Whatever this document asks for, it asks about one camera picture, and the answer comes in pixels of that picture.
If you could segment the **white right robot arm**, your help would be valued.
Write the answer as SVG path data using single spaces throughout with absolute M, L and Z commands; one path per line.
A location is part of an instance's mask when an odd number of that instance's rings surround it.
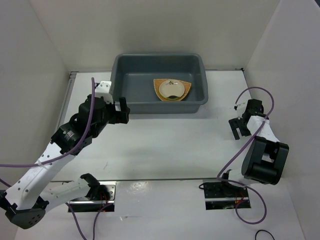
M 229 125 L 236 140 L 252 137 L 241 168 L 228 169 L 219 184 L 220 193 L 231 196 L 240 186 L 251 184 L 276 185 L 281 179 L 289 154 L 289 146 L 274 135 L 270 120 L 265 118 L 261 100 L 247 101 L 243 113 L 230 119 Z

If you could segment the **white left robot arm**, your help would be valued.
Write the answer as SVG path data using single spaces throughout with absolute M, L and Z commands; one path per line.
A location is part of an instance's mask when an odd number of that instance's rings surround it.
M 12 224 L 29 229 L 50 210 L 77 198 L 105 202 L 110 199 L 108 188 L 90 173 L 56 188 L 47 185 L 107 124 L 129 122 L 130 108 L 124 97 L 119 98 L 119 105 L 117 110 L 114 103 L 106 102 L 102 96 L 88 95 L 78 112 L 54 133 L 37 162 L 14 185 L 0 192 L 0 207 Z

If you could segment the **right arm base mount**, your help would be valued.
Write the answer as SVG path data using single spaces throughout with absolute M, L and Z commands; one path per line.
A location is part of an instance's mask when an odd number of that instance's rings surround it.
M 239 209 L 251 208 L 246 188 L 220 181 L 204 181 L 198 188 L 204 193 L 205 209 L 207 211 L 232 210 L 235 209 L 237 204 Z

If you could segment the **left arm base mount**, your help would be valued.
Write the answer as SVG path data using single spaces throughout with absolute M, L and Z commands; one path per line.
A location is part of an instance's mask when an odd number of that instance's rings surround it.
M 115 211 L 116 181 L 99 182 L 106 191 L 100 191 L 95 196 L 83 196 L 75 198 L 68 203 L 75 213 L 97 213 L 102 208 L 102 212 Z

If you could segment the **cream gold round plate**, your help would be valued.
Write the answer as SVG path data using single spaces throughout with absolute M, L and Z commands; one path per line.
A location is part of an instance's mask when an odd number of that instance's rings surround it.
M 166 79 L 158 88 L 159 94 L 164 100 L 175 101 L 185 93 L 184 85 L 174 79 Z

